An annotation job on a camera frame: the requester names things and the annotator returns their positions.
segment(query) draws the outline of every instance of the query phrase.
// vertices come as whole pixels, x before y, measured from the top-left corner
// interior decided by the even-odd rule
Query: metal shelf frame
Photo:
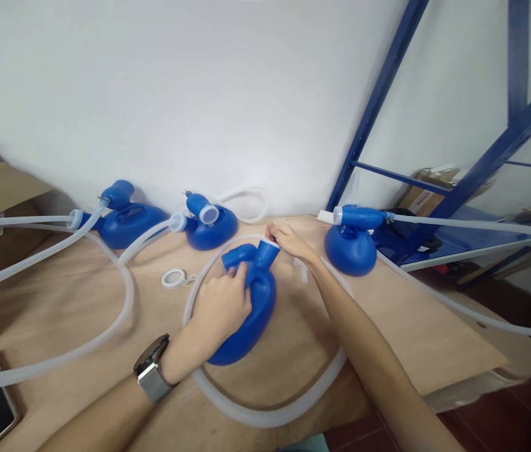
[[[410,41],[426,9],[428,0],[409,0],[395,33],[376,84],[358,126],[357,132],[341,167],[341,171],[328,200],[326,209],[332,212],[355,168],[371,171],[425,190],[444,195],[444,200],[431,213],[431,217],[449,218],[462,207],[475,192],[504,164],[531,167],[530,163],[508,161],[531,138],[531,102],[527,102],[529,1],[508,2],[508,125],[491,147],[482,155],[466,176],[451,190],[424,181],[400,175],[387,169],[359,162],[370,131],[381,106],[391,88],[395,75],[408,49]],[[389,258],[402,265],[408,257],[439,228],[436,225],[419,225],[410,237],[403,240]]]

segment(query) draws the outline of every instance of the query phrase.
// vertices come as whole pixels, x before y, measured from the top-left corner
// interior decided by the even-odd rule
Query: blue metal shelf
[[[470,206],[462,206],[454,215],[454,220],[478,220],[496,222],[500,217],[484,212]],[[473,251],[494,248],[500,249],[503,245],[514,244],[524,240],[531,240],[531,235],[518,234],[515,232],[494,231],[484,229],[466,229],[450,226],[440,227],[435,236],[443,242],[443,245],[434,253],[426,254],[416,251],[412,253],[404,262],[406,269],[412,270],[416,267],[428,267],[440,263],[452,262],[454,259],[442,259],[449,256],[456,256],[462,253],[472,255]],[[393,233],[388,227],[380,227],[372,235],[377,249],[389,257],[395,249],[400,246],[402,239]],[[415,266],[417,262],[431,261],[428,265]]]
[[[358,161],[427,3],[427,0],[410,0],[408,2],[351,148],[328,200],[326,209],[329,212],[332,212],[339,203],[354,168],[360,168],[444,195],[444,200],[431,213],[431,217],[458,218],[466,216],[470,217],[468,219],[481,220],[489,214],[484,214],[480,210],[474,212],[471,208],[464,207],[464,204],[476,191],[506,163],[531,167],[531,164],[528,163],[508,161],[531,138],[531,103],[527,104],[528,0],[509,0],[508,3],[508,127],[452,190]],[[406,239],[396,237],[395,240],[389,240],[385,254],[398,265],[415,262],[414,259],[422,260],[424,257],[419,256],[422,253],[418,253],[417,250],[433,234],[436,234],[444,242],[444,246],[435,253],[440,256],[460,254],[469,248],[471,250],[484,249],[485,240],[488,240],[489,244],[494,243],[490,246],[526,240],[519,239],[509,233],[486,235],[480,230],[477,232],[469,231],[467,229],[440,228],[435,225],[419,225]],[[426,255],[426,259],[432,259],[435,254]]]

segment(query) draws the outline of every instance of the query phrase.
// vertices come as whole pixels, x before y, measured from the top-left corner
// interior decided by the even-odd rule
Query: left hand
[[[212,346],[213,353],[251,314],[251,293],[250,289],[245,290],[246,276],[247,263],[241,262],[238,272],[231,268],[227,275],[213,278],[198,292],[191,322]]]
[[[172,337],[161,357],[163,377],[175,384],[203,365],[233,335],[251,313],[250,290],[245,290],[247,263],[238,272],[213,278],[196,297],[195,314]]]

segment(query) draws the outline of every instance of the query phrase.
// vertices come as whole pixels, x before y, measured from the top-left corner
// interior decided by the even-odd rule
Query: hand
[[[280,248],[302,261],[317,257],[314,249],[292,227],[286,224],[275,225],[274,223],[268,223],[267,229],[265,230],[265,237],[268,240],[277,242]]]
[[[170,384],[185,378],[213,356],[251,314],[250,290],[245,290],[247,263],[238,272],[213,278],[196,297],[195,314],[175,335],[161,357],[163,377]]]
[[[238,272],[231,268],[227,275],[213,278],[198,292],[191,322],[198,325],[197,330],[212,344],[212,354],[251,314],[250,289],[245,290],[246,276],[247,263],[241,262]]]

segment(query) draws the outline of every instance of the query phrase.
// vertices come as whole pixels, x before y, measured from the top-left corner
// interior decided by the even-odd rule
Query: white wall
[[[0,1],[0,154],[80,206],[127,178],[168,210],[185,188],[264,183],[271,213],[317,212],[406,4]],[[429,2],[361,160],[470,166],[506,126],[506,79],[507,0]],[[362,176],[364,205],[405,187]],[[531,169],[473,205],[530,206]]]
[[[1,1],[0,154],[80,206],[125,178],[317,212],[406,3]]]
[[[360,161],[406,175],[472,166],[507,125],[507,33],[506,1],[429,2]],[[531,140],[513,159],[531,163]],[[364,205],[388,207],[405,188],[360,178]],[[531,206],[531,169],[504,166],[470,205],[498,215]]]

